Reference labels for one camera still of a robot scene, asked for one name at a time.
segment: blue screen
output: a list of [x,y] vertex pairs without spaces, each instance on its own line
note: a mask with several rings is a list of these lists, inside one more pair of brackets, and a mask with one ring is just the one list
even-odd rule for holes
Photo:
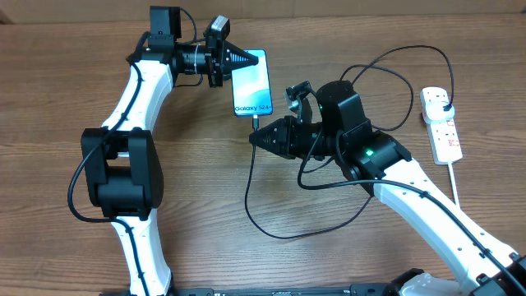
[[258,57],[255,66],[232,71],[233,108],[237,116],[272,114],[269,73],[263,49],[246,52]]

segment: plug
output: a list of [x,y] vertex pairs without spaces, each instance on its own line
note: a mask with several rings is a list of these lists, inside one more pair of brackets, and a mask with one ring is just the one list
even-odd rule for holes
[[422,116],[427,124],[440,123],[451,120],[454,117],[454,106],[445,110],[450,103],[447,91],[440,87],[426,87],[420,92],[422,103]]

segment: cable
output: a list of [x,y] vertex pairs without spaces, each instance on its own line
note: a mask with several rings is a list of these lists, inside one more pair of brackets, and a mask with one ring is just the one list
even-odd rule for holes
[[333,160],[335,160],[335,157],[334,156],[331,156],[324,164],[320,165],[319,167],[315,168],[315,169],[310,169],[310,170],[306,170],[304,171],[303,173],[314,173],[316,172],[318,169],[322,169],[324,168],[325,166],[327,166],[328,164],[330,164]]
[[375,129],[378,129],[378,130],[381,130],[381,131],[384,131],[384,132],[392,132],[400,127],[402,127],[404,125],[404,123],[408,120],[409,118],[409,114],[411,114],[411,110],[413,109],[413,101],[414,101],[414,92],[413,92],[413,87],[411,86],[411,83],[409,83],[409,81],[401,76],[399,73],[393,71],[393,70],[390,70],[388,68],[384,68],[384,67],[378,67],[378,66],[372,66],[372,65],[362,65],[362,64],[359,64],[359,65],[352,65],[351,67],[348,67],[347,69],[345,69],[344,71],[344,74],[342,74],[342,76],[339,78],[340,80],[343,80],[344,79],[344,76],[345,74],[347,74],[347,72],[349,72],[351,69],[355,68],[355,67],[364,67],[366,70],[368,68],[371,68],[371,69],[376,69],[376,70],[382,70],[384,72],[388,72],[388,73],[391,73],[395,76],[397,76],[398,78],[400,78],[401,80],[403,80],[405,82],[405,84],[408,85],[409,87],[409,91],[411,91],[411,101],[409,102],[409,109],[408,109],[408,112],[407,114],[405,114],[405,118],[404,120],[402,120],[401,123],[399,123],[397,126],[395,127],[391,127],[391,128],[384,128],[384,127],[377,127],[375,125],[372,125],[372,127],[374,127]]
[[400,47],[400,48],[397,48],[397,49],[391,49],[390,51],[388,51],[387,53],[384,53],[382,54],[380,57],[378,58],[375,58],[374,61],[372,61],[371,63],[369,63],[369,65],[367,67],[365,67],[363,70],[361,70],[358,75],[356,75],[356,77],[354,78],[353,80],[353,85],[354,83],[358,80],[358,78],[365,72],[367,71],[368,68],[372,67],[372,65],[376,64],[377,62],[379,62],[384,56],[390,54],[390,53],[393,53],[395,51],[399,51],[399,50],[402,50],[402,49],[418,49],[418,48],[422,48],[422,49],[433,49],[433,50],[436,50],[437,52],[439,52],[442,57],[444,57],[445,59],[445,62],[447,63],[447,67],[448,67],[448,70],[450,71],[450,77],[451,77],[451,98],[450,98],[450,103],[447,104],[445,107],[444,107],[444,111],[449,111],[451,109],[451,106],[453,106],[453,98],[454,98],[454,78],[453,78],[453,67],[451,66],[451,62],[450,60],[447,58],[447,56],[445,55],[445,53],[443,51],[441,51],[440,49],[434,47],[434,46],[429,46],[429,45],[409,45],[409,46],[403,46],[403,47]]
[[203,82],[203,74],[201,74],[201,78],[199,78],[199,81],[196,84],[192,84],[192,85],[178,85],[178,86],[175,86],[175,87],[200,86],[202,82]]
[[305,165],[307,164],[308,160],[311,158],[312,152],[314,151],[314,147],[316,146],[316,143],[321,139],[321,134],[323,131],[320,131],[318,133],[318,136],[316,136],[316,139],[314,140],[314,143],[312,144],[311,149],[307,153],[307,156],[302,161],[302,164],[300,165],[300,169],[298,172],[298,185],[299,187],[306,189],[306,190],[321,190],[321,189],[328,189],[328,188],[335,188],[335,187],[342,187],[342,186],[354,186],[358,184],[386,184],[386,185],[393,185],[397,187],[401,187],[404,189],[408,189],[410,191],[418,193],[418,195],[422,198],[427,198],[432,203],[434,203],[436,206],[438,206],[441,210],[445,212],[446,215],[448,215],[457,226],[466,234],[466,236],[481,250],[482,254],[485,255],[491,263],[493,263],[503,275],[505,275],[508,280],[517,288],[518,291],[522,295],[526,296],[526,289],[520,284],[520,282],[505,268],[503,265],[491,254],[491,250],[485,248],[478,240],[475,238],[475,236],[460,222],[460,220],[441,202],[439,202],[435,197],[433,197],[429,192],[423,191],[421,189],[418,189],[416,187],[413,187],[408,184],[396,182],[396,181],[390,181],[390,180],[382,180],[382,179],[375,179],[375,180],[354,180],[354,181],[343,181],[343,182],[337,182],[337,183],[329,183],[329,184],[321,184],[321,185],[314,185],[309,186],[302,183],[302,174],[303,170],[305,169]]
[[460,209],[459,194],[457,193],[457,182],[454,180],[453,163],[447,163],[447,169],[450,171],[451,189],[453,190],[454,203]]
[[192,38],[190,41],[187,41],[187,42],[181,42],[180,44],[193,44],[197,41],[197,25],[196,25],[196,21],[194,21],[194,18],[191,17],[190,13],[187,12],[186,9],[180,7],[179,8],[182,12],[184,12],[184,14],[186,14],[188,16],[188,18],[190,19],[191,23],[194,25],[194,38]]
[[[142,49],[142,45],[144,44],[144,42],[146,41],[146,39],[148,38],[149,35],[150,35],[150,32],[143,33],[143,35],[139,39],[139,42],[138,42],[138,44],[136,46],[136,51]],[[136,242],[135,242],[135,239],[133,238],[133,232],[132,232],[132,228],[130,227],[130,225],[128,225],[126,222],[124,222],[122,220],[114,219],[114,218],[110,219],[110,218],[88,218],[88,217],[84,217],[83,215],[81,215],[75,209],[75,205],[73,204],[73,190],[75,189],[76,181],[79,178],[79,176],[80,176],[80,174],[82,172],[82,169],[85,167],[85,163],[90,159],[90,157],[99,148],[99,146],[103,145],[109,139],[109,137],[115,131],[117,131],[117,129],[122,125],[122,123],[124,123],[124,121],[127,120],[127,116],[130,113],[130,110],[132,109],[133,104],[135,103],[135,101],[137,99],[137,96],[139,95],[139,91],[141,90],[141,85],[142,85],[142,82],[143,82],[142,75],[141,75],[141,70],[139,69],[139,67],[134,62],[130,62],[130,66],[133,67],[133,69],[135,69],[135,71],[137,73],[137,86],[135,88],[135,91],[133,92],[133,95],[131,96],[130,103],[128,103],[128,106],[126,107],[124,112],[122,112],[121,117],[117,121],[117,123],[102,137],[100,142],[91,149],[91,151],[85,156],[85,158],[81,161],[81,163],[76,168],[75,173],[72,176],[72,180],[69,183],[69,188],[67,189],[67,205],[69,207],[70,212],[77,219],[79,219],[80,221],[89,222],[89,223],[115,222],[115,223],[119,223],[120,225],[124,226],[124,228],[126,229],[126,232],[130,236],[130,243],[131,243],[131,249],[133,251],[133,258],[134,258],[134,261],[135,261],[135,265],[136,265],[138,276],[141,279],[142,288],[145,291],[145,296],[150,296],[150,294],[148,293],[148,287],[146,285],[144,274],[143,274],[142,269],[141,269],[141,264],[139,262],[139,253],[137,251]]]
[[340,228],[344,227],[345,225],[353,222],[363,212],[363,210],[365,209],[365,207],[367,206],[369,201],[371,201],[371,199],[372,199],[372,196],[370,196],[367,199],[367,201],[363,204],[362,208],[360,208],[360,210],[351,219],[343,222],[342,224],[336,225],[335,227],[331,227],[331,228],[323,229],[323,230],[318,230],[318,231],[313,231],[313,232],[306,233],[306,234],[298,234],[298,235],[293,235],[293,236],[287,236],[287,237],[282,237],[282,236],[278,236],[278,235],[269,234],[258,223],[255,222],[255,220],[250,215],[250,211],[248,210],[248,191],[250,190],[250,183],[252,181],[252,171],[254,169],[254,159],[255,158],[256,158],[256,145],[252,145],[252,161],[251,161],[251,164],[250,164],[250,173],[248,174],[247,190],[245,191],[245,211],[247,213],[248,219],[250,219],[250,221],[254,224],[254,226],[256,226],[256,228],[259,229],[263,234],[265,234],[267,236],[270,236],[271,238],[277,238],[277,239],[305,238],[305,237],[312,236],[312,235],[317,235],[317,234],[326,234],[326,233],[329,233],[329,232],[331,232],[333,230],[340,229]]

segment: wooden table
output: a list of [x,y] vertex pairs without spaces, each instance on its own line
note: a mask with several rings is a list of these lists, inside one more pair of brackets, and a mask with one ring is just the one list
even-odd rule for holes
[[[199,30],[206,25],[198,22]],[[190,23],[183,26],[183,35],[190,36]],[[148,29],[147,22],[0,25],[1,295],[97,295],[127,288],[114,230],[76,220],[66,192],[81,161],[82,131],[98,127],[112,112],[128,80],[124,58]],[[282,99],[286,86],[309,80],[317,89],[348,65],[399,46],[443,49],[456,82],[464,158],[455,170],[462,207],[526,253],[524,15],[240,20],[232,21],[228,40],[268,53],[275,112],[261,119],[262,126],[290,114]],[[382,65],[405,75],[417,93],[425,86],[450,88],[445,63],[432,51],[399,52]],[[405,115],[409,94],[399,79],[371,70],[356,90],[373,123],[393,126]],[[251,120],[233,116],[231,96],[230,82],[222,89],[175,90],[156,125],[165,183],[159,228],[178,287],[341,286],[391,281],[412,267],[452,277],[417,233],[377,200],[354,223],[330,234],[293,241],[261,234],[243,209]],[[415,100],[407,123],[391,134],[451,196],[447,168],[433,164]],[[367,198],[359,187],[300,190],[298,167],[299,160],[256,153],[249,204],[273,234],[341,223]],[[307,181],[341,178],[332,164]],[[101,216],[89,202],[84,175],[75,194],[81,213]]]

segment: phone screen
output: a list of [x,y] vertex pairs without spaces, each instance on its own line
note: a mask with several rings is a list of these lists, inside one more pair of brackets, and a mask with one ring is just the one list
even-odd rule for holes
[[263,49],[246,52],[258,57],[255,66],[232,71],[233,111],[237,116],[272,114],[269,70]]

